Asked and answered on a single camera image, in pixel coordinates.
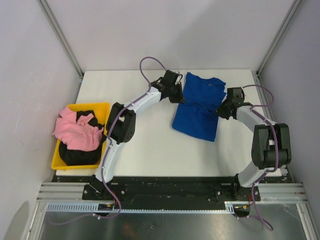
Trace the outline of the blue t shirt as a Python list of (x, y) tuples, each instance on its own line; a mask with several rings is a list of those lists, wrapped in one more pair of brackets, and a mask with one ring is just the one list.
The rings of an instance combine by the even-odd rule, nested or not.
[(218, 128), (217, 108), (226, 96), (226, 83), (188, 72), (183, 87), (184, 103), (177, 107), (171, 127), (182, 134), (214, 142)]

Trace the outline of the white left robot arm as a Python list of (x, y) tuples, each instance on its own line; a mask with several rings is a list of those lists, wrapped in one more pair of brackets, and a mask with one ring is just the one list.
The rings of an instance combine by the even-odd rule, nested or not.
[(150, 82), (148, 89), (138, 97), (125, 104), (119, 102), (113, 104), (105, 125), (106, 148), (89, 184), (98, 199), (105, 200), (110, 196), (111, 188), (107, 183), (114, 177), (115, 166), (122, 149), (135, 134), (137, 116), (166, 98), (173, 104), (185, 101), (182, 77), (179, 72), (166, 70), (164, 76)]

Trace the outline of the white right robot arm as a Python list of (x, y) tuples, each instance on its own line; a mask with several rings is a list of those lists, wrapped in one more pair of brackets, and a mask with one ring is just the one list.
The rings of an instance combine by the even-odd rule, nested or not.
[(266, 118), (256, 107), (245, 101), (242, 87), (230, 87), (226, 98), (216, 109), (220, 118), (233, 118), (253, 133), (251, 162), (236, 175), (238, 183), (230, 188), (231, 196), (237, 201), (247, 197), (248, 188), (257, 185), (268, 173), (274, 173), (292, 161), (289, 126)]

